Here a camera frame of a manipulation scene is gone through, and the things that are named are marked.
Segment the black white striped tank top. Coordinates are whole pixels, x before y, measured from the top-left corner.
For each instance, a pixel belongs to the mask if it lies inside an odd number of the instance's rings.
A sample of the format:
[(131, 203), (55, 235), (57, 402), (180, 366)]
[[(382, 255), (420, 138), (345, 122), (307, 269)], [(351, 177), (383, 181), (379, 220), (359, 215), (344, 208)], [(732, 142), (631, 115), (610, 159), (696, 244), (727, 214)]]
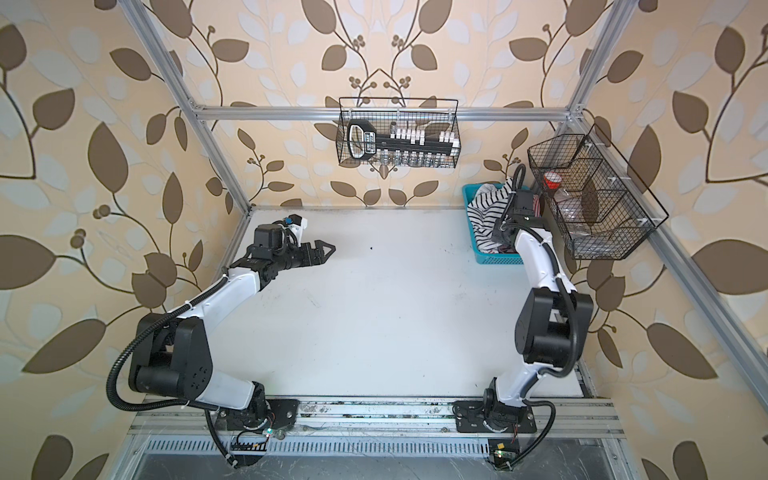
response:
[(467, 215), (480, 253), (502, 254), (511, 250), (493, 239), (493, 230), (516, 189), (511, 177), (503, 184), (482, 184), (469, 202)]

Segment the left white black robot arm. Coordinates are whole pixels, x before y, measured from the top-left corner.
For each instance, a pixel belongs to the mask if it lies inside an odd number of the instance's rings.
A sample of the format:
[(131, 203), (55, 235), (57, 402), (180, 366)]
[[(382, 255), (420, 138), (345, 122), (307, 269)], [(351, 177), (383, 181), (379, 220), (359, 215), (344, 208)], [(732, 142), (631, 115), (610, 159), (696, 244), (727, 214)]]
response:
[(272, 427), (264, 386), (217, 370), (208, 334), (280, 272), (323, 265), (335, 251), (322, 240), (272, 249), (251, 245), (211, 287), (169, 313), (143, 317), (107, 376), (109, 403), (126, 412), (175, 406), (222, 411), (246, 430)]

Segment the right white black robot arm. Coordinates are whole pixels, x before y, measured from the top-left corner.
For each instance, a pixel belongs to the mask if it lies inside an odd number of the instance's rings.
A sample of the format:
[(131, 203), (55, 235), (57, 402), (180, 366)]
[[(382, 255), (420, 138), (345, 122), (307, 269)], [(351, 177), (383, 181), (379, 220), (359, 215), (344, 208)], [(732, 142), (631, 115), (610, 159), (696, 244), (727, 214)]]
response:
[(564, 273), (533, 194), (518, 191), (508, 201), (493, 234), (510, 243), (523, 260), (531, 290), (515, 324), (514, 344), (523, 367), (492, 380), (483, 399), (483, 423), (504, 432), (532, 409), (528, 394), (546, 376), (564, 378), (583, 353), (593, 300), (578, 292)]

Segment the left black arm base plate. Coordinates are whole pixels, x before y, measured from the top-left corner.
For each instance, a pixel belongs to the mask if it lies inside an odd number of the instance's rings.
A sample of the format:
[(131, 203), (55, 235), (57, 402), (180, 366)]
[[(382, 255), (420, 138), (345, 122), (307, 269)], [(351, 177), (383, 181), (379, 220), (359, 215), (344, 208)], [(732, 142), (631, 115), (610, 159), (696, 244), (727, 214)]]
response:
[(243, 410), (223, 409), (216, 418), (217, 428), (228, 431), (290, 430), (298, 417), (298, 399), (255, 399)]

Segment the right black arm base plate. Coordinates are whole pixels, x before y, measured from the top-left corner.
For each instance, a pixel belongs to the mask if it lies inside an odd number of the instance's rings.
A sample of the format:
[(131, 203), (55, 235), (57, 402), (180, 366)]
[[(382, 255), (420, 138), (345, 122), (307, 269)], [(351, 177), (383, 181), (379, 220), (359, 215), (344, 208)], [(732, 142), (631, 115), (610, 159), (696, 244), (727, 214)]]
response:
[(538, 430), (528, 407), (487, 407), (481, 401), (463, 400), (452, 404), (452, 414), (459, 433), (532, 434)]

